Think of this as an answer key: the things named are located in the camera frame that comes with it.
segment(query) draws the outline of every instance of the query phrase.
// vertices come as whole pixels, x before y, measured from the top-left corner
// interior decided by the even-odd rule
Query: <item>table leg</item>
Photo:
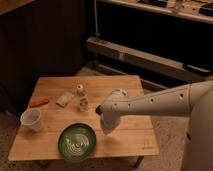
[[[41,169],[47,169],[50,161],[34,161]]]
[[[143,158],[144,158],[144,156],[139,156],[139,157],[138,157],[137,161],[135,162],[135,164],[134,164],[134,166],[133,166],[134,169],[137,169],[137,168],[140,166],[140,164],[141,164]]]

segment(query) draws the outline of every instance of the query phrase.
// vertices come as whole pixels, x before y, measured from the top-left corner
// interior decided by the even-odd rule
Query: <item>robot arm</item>
[[[116,89],[100,105],[102,129],[111,132],[124,115],[187,116],[211,87],[213,81],[204,81],[133,98],[125,90]]]

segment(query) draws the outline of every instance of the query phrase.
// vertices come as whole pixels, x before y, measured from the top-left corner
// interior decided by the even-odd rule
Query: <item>green bowl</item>
[[[83,123],[67,127],[59,137],[58,149],[64,160],[81,162],[93,151],[96,145],[96,135],[93,129]]]

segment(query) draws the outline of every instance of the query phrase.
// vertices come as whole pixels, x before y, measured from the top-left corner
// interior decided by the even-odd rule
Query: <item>cup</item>
[[[20,118],[21,124],[29,129],[39,132],[42,129],[41,111],[38,109],[27,109]]]

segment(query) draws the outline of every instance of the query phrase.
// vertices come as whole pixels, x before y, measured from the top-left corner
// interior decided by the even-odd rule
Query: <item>dark wall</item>
[[[35,1],[0,16],[0,108],[20,114],[39,76],[84,64],[83,0]]]

